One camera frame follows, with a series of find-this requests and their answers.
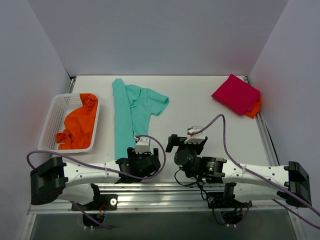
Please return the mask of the teal t-shirt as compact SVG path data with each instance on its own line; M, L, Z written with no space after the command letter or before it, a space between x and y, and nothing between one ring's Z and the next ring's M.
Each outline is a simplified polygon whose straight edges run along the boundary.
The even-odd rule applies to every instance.
M169 97L150 88L125 84L121 78L112 83L114 102L114 155L126 158L127 148L135 146L136 135L147 135L151 116L167 108Z

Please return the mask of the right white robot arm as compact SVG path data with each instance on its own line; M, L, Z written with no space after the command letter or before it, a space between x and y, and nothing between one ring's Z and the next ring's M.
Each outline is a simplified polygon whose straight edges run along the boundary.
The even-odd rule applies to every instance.
M282 200L298 208L312 205L310 176L302 165L260 166L236 163L223 157L200 156L206 136L168 137L166 153L174 147L173 161L189 179L197 183L223 184L223 203L234 206L250 200Z

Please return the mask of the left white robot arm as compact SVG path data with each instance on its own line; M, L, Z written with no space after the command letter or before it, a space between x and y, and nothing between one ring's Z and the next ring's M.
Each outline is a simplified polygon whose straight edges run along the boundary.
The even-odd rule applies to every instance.
M115 211L118 196L102 194L99 184L131 184L153 178L161 171L159 150L136 152L105 163L82 163L67 155L56 155L30 172L31 200L41 206L63 200L74 202L73 211Z

